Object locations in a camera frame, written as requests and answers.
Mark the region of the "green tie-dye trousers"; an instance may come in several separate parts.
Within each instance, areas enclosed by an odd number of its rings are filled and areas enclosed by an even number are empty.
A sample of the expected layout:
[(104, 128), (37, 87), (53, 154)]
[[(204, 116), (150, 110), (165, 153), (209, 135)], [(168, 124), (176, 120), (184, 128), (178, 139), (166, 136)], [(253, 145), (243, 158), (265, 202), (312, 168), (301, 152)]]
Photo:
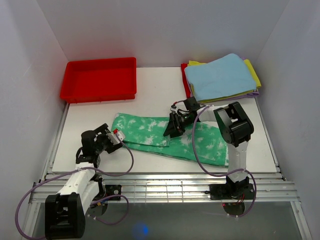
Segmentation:
[[(133, 150), (195, 162), (192, 145), (193, 126), (187, 126), (183, 135), (171, 138), (163, 136), (168, 122), (167, 117), (142, 117), (117, 113), (111, 128), (122, 131), (125, 135), (125, 144)], [(227, 144), (217, 127), (196, 123), (194, 141), (202, 164), (228, 166)]]

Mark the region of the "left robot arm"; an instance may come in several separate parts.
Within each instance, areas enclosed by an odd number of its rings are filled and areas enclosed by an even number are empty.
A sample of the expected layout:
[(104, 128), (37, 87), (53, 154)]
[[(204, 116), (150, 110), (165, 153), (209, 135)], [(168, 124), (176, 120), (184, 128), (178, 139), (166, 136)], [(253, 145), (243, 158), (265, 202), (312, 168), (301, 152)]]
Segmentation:
[(100, 155), (120, 149), (124, 139), (121, 131), (110, 131), (106, 123), (81, 134), (81, 147), (75, 157), (76, 172), (56, 194), (45, 200), (46, 239), (79, 239), (84, 235), (85, 213), (91, 202), (106, 195), (103, 179), (96, 171)]

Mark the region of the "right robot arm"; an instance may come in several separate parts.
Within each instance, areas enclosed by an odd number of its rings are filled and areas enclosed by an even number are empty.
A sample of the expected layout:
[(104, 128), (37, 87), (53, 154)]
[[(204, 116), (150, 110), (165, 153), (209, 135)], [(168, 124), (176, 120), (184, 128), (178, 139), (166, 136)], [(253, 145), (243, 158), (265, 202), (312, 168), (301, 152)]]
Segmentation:
[(227, 144), (228, 170), (223, 174), (224, 184), (211, 184), (205, 192), (211, 200), (239, 201), (254, 200), (257, 185), (254, 177), (247, 170), (247, 147), (254, 126), (239, 102), (224, 106), (204, 105), (195, 97), (183, 100), (186, 113), (180, 114), (175, 104), (171, 106), (168, 125), (163, 136), (176, 138), (182, 136), (186, 127), (195, 126), (197, 122), (217, 122), (220, 134)]

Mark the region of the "red plastic bin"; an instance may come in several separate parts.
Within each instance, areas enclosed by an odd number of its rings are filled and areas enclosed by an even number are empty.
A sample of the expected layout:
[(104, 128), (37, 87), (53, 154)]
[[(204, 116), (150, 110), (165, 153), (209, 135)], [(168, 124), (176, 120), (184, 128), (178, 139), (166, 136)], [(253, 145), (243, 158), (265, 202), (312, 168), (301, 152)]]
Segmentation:
[(137, 93), (135, 57), (70, 61), (60, 98), (69, 104), (132, 100)]

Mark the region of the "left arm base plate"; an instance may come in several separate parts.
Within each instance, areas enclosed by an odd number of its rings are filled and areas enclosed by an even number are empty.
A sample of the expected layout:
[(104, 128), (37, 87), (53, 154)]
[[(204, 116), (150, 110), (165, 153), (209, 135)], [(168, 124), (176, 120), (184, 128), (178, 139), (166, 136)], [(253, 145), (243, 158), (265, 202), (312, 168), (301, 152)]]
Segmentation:
[(122, 185), (120, 184), (105, 184), (99, 187), (99, 193), (94, 200), (100, 200), (105, 197), (120, 195), (122, 193)]

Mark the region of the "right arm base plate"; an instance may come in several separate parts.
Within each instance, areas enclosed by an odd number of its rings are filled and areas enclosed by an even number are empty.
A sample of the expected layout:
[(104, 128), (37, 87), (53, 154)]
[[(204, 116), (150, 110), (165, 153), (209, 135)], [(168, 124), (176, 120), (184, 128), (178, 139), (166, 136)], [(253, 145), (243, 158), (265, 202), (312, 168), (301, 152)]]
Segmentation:
[(256, 191), (251, 183), (239, 189), (231, 189), (227, 184), (210, 184), (204, 193), (210, 195), (211, 200), (253, 200)]

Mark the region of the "aluminium rail frame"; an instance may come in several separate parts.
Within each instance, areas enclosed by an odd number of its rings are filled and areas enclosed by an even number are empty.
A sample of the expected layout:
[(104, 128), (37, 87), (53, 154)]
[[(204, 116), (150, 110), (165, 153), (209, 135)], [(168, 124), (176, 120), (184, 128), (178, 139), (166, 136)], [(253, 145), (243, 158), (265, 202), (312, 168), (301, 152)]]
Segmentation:
[(300, 194), (279, 171), (254, 173), (255, 203), (247, 214), (228, 216), (220, 200), (206, 194), (221, 178), (199, 174), (128, 174), (106, 178), (122, 186), (103, 222), (86, 220), (85, 240), (315, 240)]

